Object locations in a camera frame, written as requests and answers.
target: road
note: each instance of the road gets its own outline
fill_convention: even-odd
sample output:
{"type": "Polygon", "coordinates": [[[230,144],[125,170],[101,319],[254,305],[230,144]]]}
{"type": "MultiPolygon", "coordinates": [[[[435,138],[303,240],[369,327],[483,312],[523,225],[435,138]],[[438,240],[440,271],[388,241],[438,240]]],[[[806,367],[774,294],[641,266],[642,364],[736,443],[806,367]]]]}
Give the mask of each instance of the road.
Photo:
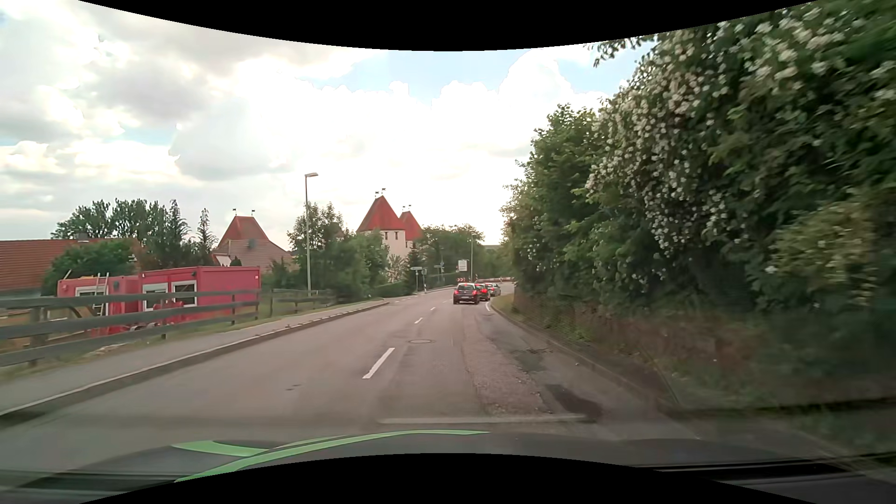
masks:
{"type": "Polygon", "coordinates": [[[431,291],[2,430],[0,470],[58,471],[192,440],[417,428],[693,437],[537,345],[486,303],[453,305],[451,290],[431,291]],[[567,413],[594,421],[541,421],[567,413]]]}

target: sidewalk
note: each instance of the sidewalk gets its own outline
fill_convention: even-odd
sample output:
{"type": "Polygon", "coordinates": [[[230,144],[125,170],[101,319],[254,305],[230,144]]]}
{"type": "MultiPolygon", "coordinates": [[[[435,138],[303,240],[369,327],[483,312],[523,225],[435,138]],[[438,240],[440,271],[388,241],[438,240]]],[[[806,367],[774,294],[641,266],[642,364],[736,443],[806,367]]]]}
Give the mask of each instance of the sidewalk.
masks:
{"type": "Polygon", "coordinates": [[[284,317],[258,326],[246,327],[226,333],[202,335],[180,341],[154,344],[145,349],[131,350],[81,364],[72,364],[42,373],[13,378],[0,384],[0,412],[84,387],[98,381],[121,376],[125,373],[172,361],[192,353],[209,350],[254,335],[268,333],[300,322],[315,320],[382,303],[381,300],[358,303],[341,308],[317,311],[305,315],[284,317]]]}

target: ladder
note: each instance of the ladder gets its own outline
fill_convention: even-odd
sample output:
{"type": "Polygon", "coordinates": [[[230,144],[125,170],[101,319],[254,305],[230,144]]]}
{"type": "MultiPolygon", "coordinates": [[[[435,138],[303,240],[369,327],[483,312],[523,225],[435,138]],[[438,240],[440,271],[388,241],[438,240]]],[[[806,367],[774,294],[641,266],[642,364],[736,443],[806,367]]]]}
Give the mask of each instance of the ladder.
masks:
{"type": "MultiPolygon", "coordinates": [[[[109,273],[106,272],[106,276],[102,276],[99,273],[97,273],[97,286],[93,290],[93,292],[94,292],[93,295],[94,296],[105,296],[106,294],[108,294],[108,284],[109,284],[109,273]]],[[[107,313],[103,313],[104,312],[103,308],[105,308],[105,307],[106,307],[106,303],[95,304],[95,305],[93,305],[93,312],[97,314],[97,317],[102,317],[104,315],[108,315],[107,313]]]]}

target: guardrail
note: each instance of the guardrail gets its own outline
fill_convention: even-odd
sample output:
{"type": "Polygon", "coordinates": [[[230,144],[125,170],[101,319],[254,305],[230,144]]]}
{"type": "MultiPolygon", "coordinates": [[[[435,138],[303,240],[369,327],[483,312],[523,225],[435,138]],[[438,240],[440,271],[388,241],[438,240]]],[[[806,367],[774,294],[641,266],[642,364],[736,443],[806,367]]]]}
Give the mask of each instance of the guardrail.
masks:
{"type": "Polygon", "coordinates": [[[300,303],[312,303],[312,307],[331,306],[333,297],[307,296],[307,291],[274,290],[262,292],[260,290],[242,291],[199,291],[199,292],[154,292],[144,294],[114,294],[102,296],[81,296],[72,298],[41,297],[22,298],[12,300],[0,300],[0,309],[28,310],[30,322],[28,324],[0,326],[0,342],[18,338],[30,338],[22,350],[0,352],[0,367],[28,362],[31,366],[37,364],[39,359],[56,358],[68,354],[86,353],[104,346],[120,343],[130,343],[147,337],[161,335],[164,339],[167,333],[183,329],[195,329],[201,326],[229,322],[232,326],[237,322],[258,320],[259,308],[268,297],[270,311],[268,317],[300,313],[300,303]],[[289,297],[290,293],[304,294],[303,297],[289,297]],[[246,294],[252,294],[254,299],[237,301],[238,295],[245,298],[246,294]],[[127,302],[127,301],[167,301],[180,298],[198,299],[212,296],[229,296],[229,303],[217,303],[178,308],[160,308],[134,313],[108,315],[101,317],[76,317],[57,320],[47,320],[48,310],[51,308],[80,308],[98,304],[127,302]],[[292,303],[293,306],[284,313],[276,313],[275,304],[292,303]],[[237,313],[238,308],[254,307],[254,310],[237,313]],[[183,316],[213,312],[226,312],[220,317],[204,317],[198,320],[181,322],[183,316]],[[90,332],[97,329],[120,327],[119,333],[112,335],[90,336],[90,332]],[[51,338],[50,335],[60,333],[73,333],[51,338]]]}

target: cloud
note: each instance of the cloud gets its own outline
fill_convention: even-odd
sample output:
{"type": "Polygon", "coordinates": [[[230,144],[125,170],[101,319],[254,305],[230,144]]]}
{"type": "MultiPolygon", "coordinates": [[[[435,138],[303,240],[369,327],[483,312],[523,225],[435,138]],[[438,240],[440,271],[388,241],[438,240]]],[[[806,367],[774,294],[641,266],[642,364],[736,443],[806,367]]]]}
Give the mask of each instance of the cloud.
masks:
{"type": "Polygon", "coordinates": [[[286,247],[285,233],[303,211],[302,174],[317,171],[307,181],[310,198],[332,201],[350,228],[386,187],[394,208],[413,204],[424,225],[469,222],[497,242],[503,185],[521,175],[514,160],[527,157],[533,130],[560,103],[594,107],[605,96],[576,93],[562,76],[558,60],[590,64],[579,46],[533,49],[497,88],[447,83],[421,103],[401,82],[350,91],[304,80],[345,74],[376,51],[40,2],[17,4],[11,11],[19,17],[0,27],[2,38],[14,26],[19,44],[0,44],[0,67],[22,70],[0,74],[10,83],[0,88],[0,137],[21,140],[0,147],[0,212],[50,216],[16,231],[31,236],[15,238],[47,236],[48,222],[78,204],[145,197],[177,199],[193,225],[208,208],[219,236],[231,208],[256,210],[286,247]],[[60,48],[68,56],[56,58],[60,48]],[[120,139],[134,126],[170,128],[174,140],[120,139]],[[487,197],[475,207],[456,204],[478,195],[487,197]]]}

